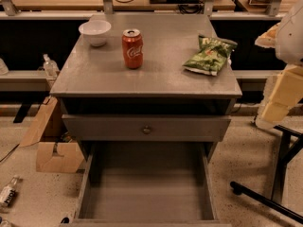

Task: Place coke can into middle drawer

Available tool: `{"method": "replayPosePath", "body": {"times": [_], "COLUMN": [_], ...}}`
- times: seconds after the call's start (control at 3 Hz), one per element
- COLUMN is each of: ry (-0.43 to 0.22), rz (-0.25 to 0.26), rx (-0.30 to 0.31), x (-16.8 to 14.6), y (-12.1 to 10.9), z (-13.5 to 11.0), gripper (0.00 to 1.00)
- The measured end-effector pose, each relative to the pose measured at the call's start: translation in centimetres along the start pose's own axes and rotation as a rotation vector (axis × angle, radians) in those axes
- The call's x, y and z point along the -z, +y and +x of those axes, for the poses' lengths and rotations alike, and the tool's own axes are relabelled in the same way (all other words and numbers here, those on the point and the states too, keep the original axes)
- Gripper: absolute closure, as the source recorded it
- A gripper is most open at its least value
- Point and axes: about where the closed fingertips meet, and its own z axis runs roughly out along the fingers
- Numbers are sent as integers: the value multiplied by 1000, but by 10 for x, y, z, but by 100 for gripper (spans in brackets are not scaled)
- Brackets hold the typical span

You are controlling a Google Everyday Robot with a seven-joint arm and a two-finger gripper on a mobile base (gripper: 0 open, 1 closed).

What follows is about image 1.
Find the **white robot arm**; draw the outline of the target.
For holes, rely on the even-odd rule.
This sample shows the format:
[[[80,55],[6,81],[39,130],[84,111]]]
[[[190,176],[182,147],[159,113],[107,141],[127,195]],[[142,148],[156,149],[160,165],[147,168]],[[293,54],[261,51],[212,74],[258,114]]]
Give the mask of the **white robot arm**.
[[[276,57],[286,67],[266,81],[255,123],[271,129],[303,98],[303,0],[298,0],[268,35],[275,36]]]

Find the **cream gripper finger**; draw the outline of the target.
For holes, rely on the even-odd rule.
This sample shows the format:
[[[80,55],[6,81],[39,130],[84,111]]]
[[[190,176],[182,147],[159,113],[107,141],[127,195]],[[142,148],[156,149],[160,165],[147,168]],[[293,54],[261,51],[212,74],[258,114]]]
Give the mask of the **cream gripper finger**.
[[[271,26],[266,32],[255,40],[255,45],[263,48],[274,48],[276,44],[276,31],[278,24]]]
[[[258,110],[255,123],[258,128],[269,130],[278,125],[303,98],[303,68],[288,64],[275,83],[268,79],[264,99]]]

